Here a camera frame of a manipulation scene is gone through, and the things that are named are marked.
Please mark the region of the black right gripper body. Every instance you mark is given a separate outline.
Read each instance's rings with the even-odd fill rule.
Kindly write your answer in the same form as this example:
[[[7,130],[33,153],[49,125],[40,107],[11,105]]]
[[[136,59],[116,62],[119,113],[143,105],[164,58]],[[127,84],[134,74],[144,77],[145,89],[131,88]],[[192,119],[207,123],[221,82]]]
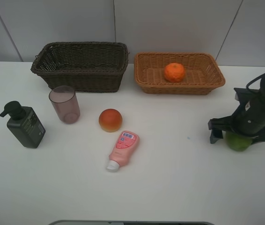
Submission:
[[[265,97],[259,90],[234,90],[239,106],[230,116],[209,120],[209,130],[219,129],[247,138],[255,134],[265,134]]]

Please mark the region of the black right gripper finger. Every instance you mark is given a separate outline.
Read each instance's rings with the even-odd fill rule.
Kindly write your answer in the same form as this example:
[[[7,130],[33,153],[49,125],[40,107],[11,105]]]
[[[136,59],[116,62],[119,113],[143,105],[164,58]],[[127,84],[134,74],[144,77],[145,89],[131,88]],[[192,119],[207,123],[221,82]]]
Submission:
[[[210,134],[210,143],[215,144],[221,139],[223,139],[223,131],[219,129],[212,129]]]
[[[265,134],[255,134],[250,137],[252,139],[251,145],[257,143],[265,143]]]

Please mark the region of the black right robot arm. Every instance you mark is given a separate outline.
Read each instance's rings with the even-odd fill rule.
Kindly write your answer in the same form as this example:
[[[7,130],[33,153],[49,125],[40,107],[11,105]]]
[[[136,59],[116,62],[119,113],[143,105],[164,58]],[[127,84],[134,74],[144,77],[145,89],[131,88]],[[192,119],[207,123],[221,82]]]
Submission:
[[[245,88],[234,88],[239,106],[232,115],[209,120],[210,143],[223,138],[223,131],[251,140],[265,142],[265,73],[250,81]]]

